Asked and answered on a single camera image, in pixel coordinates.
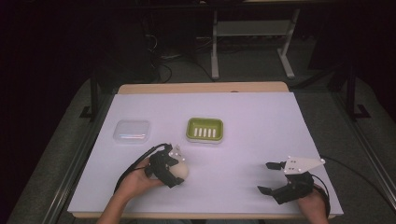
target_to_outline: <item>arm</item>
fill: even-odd
[[[137,165],[145,167],[149,165],[149,159],[145,159]],[[144,169],[139,169],[128,174],[122,180],[119,189],[114,193],[108,202],[105,211],[100,216],[98,224],[119,223],[122,212],[126,204],[133,198],[143,194],[146,190],[156,186],[163,185],[163,182],[158,179],[149,179],[146,177]]]
[[[323,196],[314,189],[312,193],[298,199],[297,203],[301,213],[311,224],[328,224],[326,205]]]

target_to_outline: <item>white tabletop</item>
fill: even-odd
[[[222,142],[189,142],[187,124],[194,117],[221,119]],[[148,120],[148,141],[117,143],[113,133],[122,119]],[[123,171],[161,143],[180,145],[189,177],[180,186],[159,187],[132,199],[124,217],[299,217],[296,202],[278,205],[258,191],[257,186],[277,189],[286,185],[283,172],[268,170],[264,164],[285,161],[288,156],[318,158],[290,92],[118,94],[68,211],[76,217],[100,216]],[[315,168],[311,174],[319,176],[329,189],[331,215],[343,214],[325,168]]]

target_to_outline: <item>clear plastic container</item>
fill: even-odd
[[[149,139],[150,124],[144,119],[122,119],[117,123],[113,138],[122,144],[143,144]]]

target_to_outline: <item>green tray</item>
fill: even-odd
[[[223,122],[220,119],[191,118],[186,135],[191,142],[219,143],[223,136]]]

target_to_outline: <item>black cable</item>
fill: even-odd
[[[161,73],[158,74],[158,76],[160,77],[161,83],[166,83],[166,82],[168,82],[171,79],[171,77],[173,75],[172,69],[169,66],[166,66],[165,64],[162,64],[162,63],[160,63],[159,66],[165,67],[165,68],[167,68],[169,70],[169,77],[166,80],[164,80],[164,81],[161,78]]]
[[[327,197],[330,199],[329,190],[327,189],[327,186],[324,184],[323,180],[321,180],[317,175],[312,175],[312,176],[318,179],[322,183],[323,187],[326,189]]]
[[[335,161],[336,163],[344,166],[345,168],[347,168],[349,171],[351,171],[352,173],[354,173],[355,175],[358,175],[360,178],[362,178],[364,181],[366,181],[381,197],[382,199],[387,203],[387,205],[389,206],[389,208],[392,210],[392,212],[396,215],[396,210],[393,209],[393,205],[392,203],[388,200],[388,198],[384,195],[384,193],[381,192],[381,190],[375,185],[373,184],[367,177],[365,177],[364,175],[361,175],[359,172],[357,172],[356,170],[350,168],[349,166],[343,164],[342,162],[333,159],[331,157],[325,156],[325,155],[319,155],[321,158],[324,158],[326,160],[329,161]]]
[[[151,153],[153,153],[159,147],[166,147],[166,146],[169,146],[169,145],[166,143],[159,144],[156,147],[152,147],[149,151],[147,151],[145,154],[143,154],[141,157],[139,157],[139,159],[137,159],[132,165],[130,165],[128,167],[128,169],[126,169],[126,171],[124,173],[122,173],[122,175],[119,178],[119,181],[117,181],[116,187],[114,188],[114,192],[117,191],[117,189],[119,188],[119,186],[120,186],[122,180],[125,178],[125,176],[127,176],[129,173],[131,173],[135,170],[135,167],[137,166],[137,164],[139,164],[142,160],[144,160],[146,157],[148,157]]]

